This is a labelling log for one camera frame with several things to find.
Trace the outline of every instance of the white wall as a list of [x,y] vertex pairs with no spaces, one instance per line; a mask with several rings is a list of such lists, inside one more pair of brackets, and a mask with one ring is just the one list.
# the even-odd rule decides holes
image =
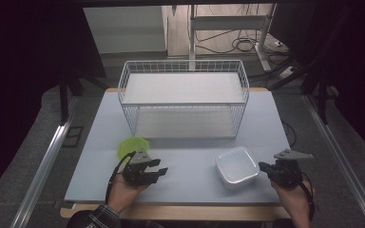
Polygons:
[[161,6],[84,11],[99,53],[165,50]]

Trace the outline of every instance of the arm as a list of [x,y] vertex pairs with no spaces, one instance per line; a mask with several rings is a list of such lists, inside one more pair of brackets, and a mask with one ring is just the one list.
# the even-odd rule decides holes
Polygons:
[[114,178],[107,205],[100,205],[87,218],[87,226],[114,227],[119,219],[120,213],[144,191],[148,185],[132,187],[125,182],[123,175],[118,174]]
[[[307,181],[303,183],[310,191],[310,184]],[[277,191],[280,202],[289,214],[295,227],[311,228],[312,224],[309,220],[310,207],[303,190],[299,186],[290,190],[284,189],[273,181],[271,181],[271,185]]]

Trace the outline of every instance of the black curtain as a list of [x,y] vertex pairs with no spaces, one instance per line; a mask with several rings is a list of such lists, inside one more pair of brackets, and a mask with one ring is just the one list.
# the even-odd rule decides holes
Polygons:
[[83,9],[0,1],[0,177],[61,73],[105,77]]
[[358,1],[336,39],[325,73],[339,92],[336,106],[365,141],[365,1]]

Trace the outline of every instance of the white table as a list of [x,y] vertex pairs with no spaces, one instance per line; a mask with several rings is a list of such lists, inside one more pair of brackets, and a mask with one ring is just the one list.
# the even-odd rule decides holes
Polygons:
[[[104,201],[108,179],[119,160],[116,156],[118,144],[131,136],[115,91],[107,91],[102,100],[65,196],[66,201],[77,202],[83,208],[94,209],[98,202]],[[289,147],[271,92],[250,92],[235,140],[150,141],[149,155],[152,159],[162,160],[156,169],[169,169],[165,176],[137,198],[136,204],[126,210],[122,217],[220,220],[287,218],[264,173],[240,189],[227,190],[223,187],[215,158],[237,146],[246,146],[257,161],[269,163],[275,162],[274,154]],[[68,217],[80,209],[76,206],[70,210],[63,209],[61,213]],[[230,216],[225,215],[226,209],[232,212]]]

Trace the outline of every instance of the floor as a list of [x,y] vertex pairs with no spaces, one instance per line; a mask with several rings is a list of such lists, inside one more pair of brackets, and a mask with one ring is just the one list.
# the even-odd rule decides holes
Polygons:
[[[218,13],[213,6],[199,8],[198,12]],[[231,12],[241,13],[240,6],[231,9]],[[186,13],[182,8],[178,14]],[[222,46],[211,46],[211,48],[222,50]],[[106,79],[100,79],[109,86],[116,87],[123,68],[124,58],[133,59],[166,59],[186,58],[186,47],[177,50],[169,46],[169,56],[159,55],[129,55],[119,58],[117,55],[106,55],[103,58],[106,69]],[[229,55],[213,54],[198,48],[199,58],[239,58],[243,61],[251,86],[267,86],[280,79],[280,73],[284,69],[273,71],[272,74],[264,74],[258,57],[254,53],[230,53]],[[296,63],[285,62],[286,56],[281,53],[270,53],[270,64],[272,67],[296,66]],[[67,219],[59,216],[60,207],[63,205],[63,198],[67,191],[68,182],[73,174],[78,158],[88,136],[95,117],[96,110],[100,105],[104,91],[82,81],[85,92],[79,97],[77,115],[71,125],[71,129],[79,129],[80,141],[76,142],[72,137],[65,139],[60,149],[55,164],[53,164],[48,180],[38,198],[37,204],[29,217],[27,227],[66,227]],[[279,115],[287,138],[292,149],[312,153],[315,155],[313,161],[301,161],[300,166],[313,180],[317,190],[316,203],[317,211],[313,221],[314,227],[365,227],[365,215],[355,197],[355,191],[350,188],[347,179],[337,164],[335,154],[317,127],[312,112],[300,94],[299,86],[302,78],[298,78],[280,89],[274,90],[273,95],[277,104]],[[44,158],[52,136],[54,135],[60,121],[59,89],[55,87],[45,93],[42,98],[42,108],[28,136],[10,164],[7,172],[0,180],[0,227],[9,227],[22,202],[24,195],[29,189],[36,170]],[[327,103],[328,126],[330,127],[336,142],[344,152],[348,163],[353,167],[355,176],[358,177],[365,189],[365,142],[357,135],[352,127],[341,117],[336,109],[335,100]],[[202,227],[213,227],[218,225],[214,222],[195,223]],[[188,222],[168,223],[168,227],[187,227],[193,225]],[[225,222],[218,227],[248,227],[248,223]]]

